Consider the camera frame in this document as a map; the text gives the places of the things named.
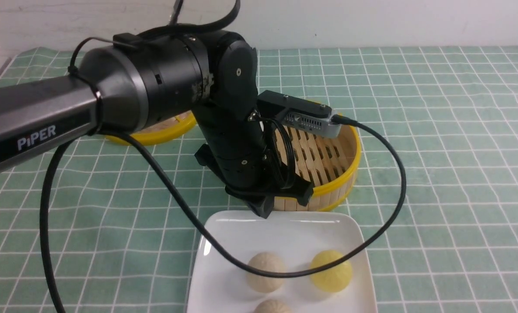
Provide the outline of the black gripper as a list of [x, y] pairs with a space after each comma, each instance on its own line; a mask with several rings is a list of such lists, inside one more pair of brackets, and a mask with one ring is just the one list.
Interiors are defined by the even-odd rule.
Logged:
[[257, 216], [267, 218], [275, 198], [293, 198], [306, 206], [313, 183], [296, 172], [288, 133], [275, 119], [237, 119], [225, 109], [194, 109], [206, 143], [195, 153], [224, 184], [227, 194], [242, 200]]

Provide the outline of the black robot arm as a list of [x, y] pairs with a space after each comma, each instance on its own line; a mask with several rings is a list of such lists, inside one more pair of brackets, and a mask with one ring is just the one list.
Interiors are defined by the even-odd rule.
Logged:
[[265, 111], [279, 93], [257, 92], [257, 52], [225, 30], [178, 34], [87, 52], [72, 73], [0, 88], [0, 173], [85, 135], [135, 133], [190, 111], [206, 143], [197, 162], [227, 194], [267, 218], [276, 197], [306, 206], [313, 184], [278, 159]]

